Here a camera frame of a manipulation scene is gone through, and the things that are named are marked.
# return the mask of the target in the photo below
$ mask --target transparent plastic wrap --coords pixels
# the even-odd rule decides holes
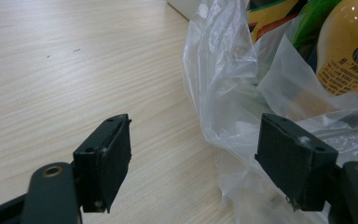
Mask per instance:
[[[328,93],[291,44],[298,19],[255,45],[247,1],[203,0],[188,27],[184,82],[202,133],[217,147],[223,203],[236,223],[327,223],[323,212],[293,211],[254,159],[261,114],[275,113],[339,151],[338,165],[358,161],[358,93]]]

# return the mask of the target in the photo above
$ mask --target yellow bottle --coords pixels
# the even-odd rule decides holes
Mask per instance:
[[[335,95],[358,91],[358,0],[342,0],[318,40],[317,77]]]

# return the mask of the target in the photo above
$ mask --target wood grain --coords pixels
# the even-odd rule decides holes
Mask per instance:
[[[183,88],[187,25],[163,0],[0,1],[0,203],[129,113],[129,174],[84,223],[233,223]]]

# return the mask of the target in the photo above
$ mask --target bottle label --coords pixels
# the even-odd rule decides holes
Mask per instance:
[[[358,48],[352,58],[338,58],[324,63],[317,74],[324,87],[335,95],[358,91]]]

